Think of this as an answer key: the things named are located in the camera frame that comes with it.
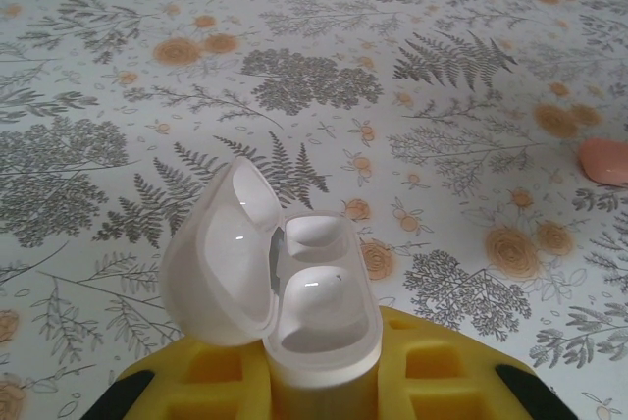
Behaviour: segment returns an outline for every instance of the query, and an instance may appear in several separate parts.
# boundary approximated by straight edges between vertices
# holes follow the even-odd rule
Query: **wallpaper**
[[[354,222],[382,305],[628,416],[628,0],[1,0],[0,418],[75,419],[182,334],[157,291],[213,177]]]

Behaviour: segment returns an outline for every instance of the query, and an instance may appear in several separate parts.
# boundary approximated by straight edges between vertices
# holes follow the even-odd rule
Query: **black strip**
[[[500,364],[495,370],[532,420],[578,420],[538,377],[507,364]]]
[[[155,373],[144,370],[116,381],[80,420],[124,420],[154,377]]]

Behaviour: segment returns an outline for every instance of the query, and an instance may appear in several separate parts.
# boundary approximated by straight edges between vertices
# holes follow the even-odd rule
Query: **printed table cover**
[[[159,261],[251,159],[355,223],[381,304],[628,417],[628,0],[1,0],[0,418],[76,419],[181,336]]]

